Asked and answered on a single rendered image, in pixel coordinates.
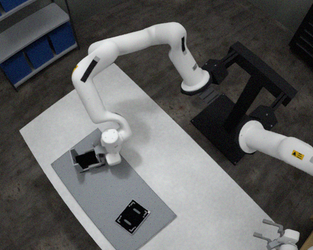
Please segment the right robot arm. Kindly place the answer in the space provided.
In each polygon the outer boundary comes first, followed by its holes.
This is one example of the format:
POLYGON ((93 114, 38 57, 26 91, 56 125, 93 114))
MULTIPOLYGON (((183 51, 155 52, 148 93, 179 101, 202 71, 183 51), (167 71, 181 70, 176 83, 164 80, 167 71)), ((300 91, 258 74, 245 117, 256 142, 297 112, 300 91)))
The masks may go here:
POLYGON ((118 129, 108 128, 102 133, 105 146, 96 146, 95 154, 114 154, 133 133, 124 117, 107 111, 94 85, 93 78, 111 65, 120 55, 139 51, 152 45, 169 44, 168 56, 183 78, 182 89, 192 92, 203 87, 209 73, 198 67, 186 46, 187 33, 177 22, 156 24, 146 29, 95 42, 88 49, 88 56, 81 60, 72 73, 73 85, 91 119, 95 124, 114 121, 118 129))

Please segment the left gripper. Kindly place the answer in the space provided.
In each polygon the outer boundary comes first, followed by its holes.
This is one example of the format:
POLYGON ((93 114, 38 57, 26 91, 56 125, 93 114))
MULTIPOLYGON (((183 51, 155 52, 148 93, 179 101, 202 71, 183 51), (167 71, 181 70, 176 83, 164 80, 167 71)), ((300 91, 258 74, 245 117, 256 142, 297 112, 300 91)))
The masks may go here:
MULTIPOLYGON (((267 220, 267 219, 263 219, 262 223, 279 227, 278 233, 280 234, 280 236, 277 238, 278 243, 283 242, 283 243, 285 243, 285 244, 291 244, 291 245, 296 246, 295 244, 299 241, 299 235, 300 235, 300 233, 297 232, 297 231, 290 230, 290 229, 286 229, 286 230, 284 231, 282 225, 277 224, 277 223, 274 223, 274 222, 272 222, 272 221, 270 221, 270 220, 267 220)), ((254 237, 257 237, 257 238, 260 238, 260 239, 263 239, 263 240, 267 240, 267 241, 268 241, 268 242, 267 242, 267 245, 268 245, 270 242, 272 242, 271 239, 266 238, 266 237, 262 237, 262 234, 260 234, 260 233, 254 232, 253 236, 254 236, 254 237)), ((296 247, 297 247, 297 246, 296 246, 296 247)))

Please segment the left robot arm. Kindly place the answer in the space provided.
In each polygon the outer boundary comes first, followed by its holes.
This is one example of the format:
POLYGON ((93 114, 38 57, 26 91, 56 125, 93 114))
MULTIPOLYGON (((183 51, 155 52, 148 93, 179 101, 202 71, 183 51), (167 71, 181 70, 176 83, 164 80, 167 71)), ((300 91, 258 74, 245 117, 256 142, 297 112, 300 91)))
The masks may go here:
MULTIPOLYGON (((295 137, 267 131, 258 121, 249 121, 242 127, 239 145, 244 152, 263 152, 313 176, 313 147, 295 137)), ((266 248, 272 250, 277 246, 280 246, 279 250, 298 250, 294 245, 278 243, 277 240, 266 248)))

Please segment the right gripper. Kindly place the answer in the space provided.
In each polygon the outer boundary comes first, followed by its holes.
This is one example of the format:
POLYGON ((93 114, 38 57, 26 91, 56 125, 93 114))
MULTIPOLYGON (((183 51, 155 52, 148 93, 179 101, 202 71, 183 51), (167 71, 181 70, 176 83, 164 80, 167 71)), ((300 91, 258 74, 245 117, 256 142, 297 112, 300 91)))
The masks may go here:
MULTIPOLYGON (((102 138, 101 138, 101 144, 102 144, 102 146, 105 146, 104 143, 103 143, 102 138)), ((94 147, 90 148, 90 149, 87 149, 87 150, 84 151, 84 153, 91 152, 93 149, 94 149, 94 147)), ((107 160, 107 162, 108 162, 108 164, 110 166, 119 164, 121 162, 121 157, 119 155, 119 152, 118 152, 118 154, 116 154, 116 153, 114 153, 114 154, 108 153, 108 154, 104 154, 104 158, 101 158, 101 161, 102 161, 101 163, 89 165, 88 166, 89 169, 104 164, 105 163, 105 161, 104 161, 105 159, 107 160)))

